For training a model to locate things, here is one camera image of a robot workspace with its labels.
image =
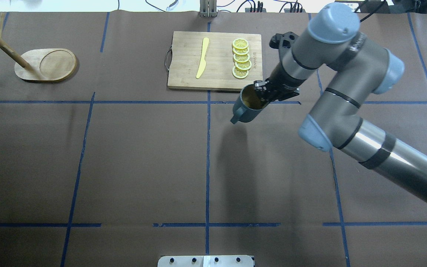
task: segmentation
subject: mug handle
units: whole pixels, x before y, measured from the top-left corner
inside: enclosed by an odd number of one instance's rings
[[[246,108],[240,106],[237,110],[234,112],[234,117],[230,120],[231,123],[235,124],[240,120],[240,117],[246,112]]]

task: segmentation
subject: blue joint cap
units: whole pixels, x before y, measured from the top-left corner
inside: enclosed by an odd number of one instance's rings
[[[327,152],[332,148],[332,143],[325,132],[309,114],[299,128],[299,136],[318,150]]]
[[[350,7],[334,2],[326,5],[307,25],[307,31],[316,40],[339,44],[351,40],[360,28],[360,20]]]
[[[388,68],[387,73],[385,74],[385,78],[381,81],[380,85],[373,90],[375,95],[379,95],[380,93],[385,93],[390,90],[395,83],[403,76],[405,72],[405,64],[401,59],[397,58],[394,54],[387,49],[388,52]]]

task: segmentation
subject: wooden tray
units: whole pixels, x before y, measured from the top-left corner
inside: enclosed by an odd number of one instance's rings
[[[210,39],[205,54],[207,66],[199,79],[195,78],[202,52],[202,40]],[[234,67],[232,41],[244,38],[249,42],[251,69],[244,79],[232,75]],[[261,35],[222,32],[174,32],[172,61],[169,68],[168,88],[239,91],[245,85],[263,79]]]

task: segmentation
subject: brown table surface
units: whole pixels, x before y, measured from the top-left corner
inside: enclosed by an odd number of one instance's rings
[[[162,255],[254,255],[257,266],[427,266],[427,204],[297,134],[334,75],[232,125],[236,93],[169,90],[173,31],[262,35],[308,14],[8,13],[19,53],[66,48],[61,83],[27,83],[0,50],[0,266],[156,266]],[[360,115],[427,154],[427,15],[361,31],[406,71]]]

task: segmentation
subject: robotic arm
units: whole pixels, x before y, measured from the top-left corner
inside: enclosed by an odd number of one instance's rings
[[[341,3],[326,5],[301,37],[275,35],[279,63],[266,81],[255,81],[262,107],[299,94],[298,87],[322,64],[337,71],[305,118],[299,135],[324,152],[345,152],[427,202],[427,156],[356,115],[370,93],[390,90],[403,62],[359,32],[360,21]]]

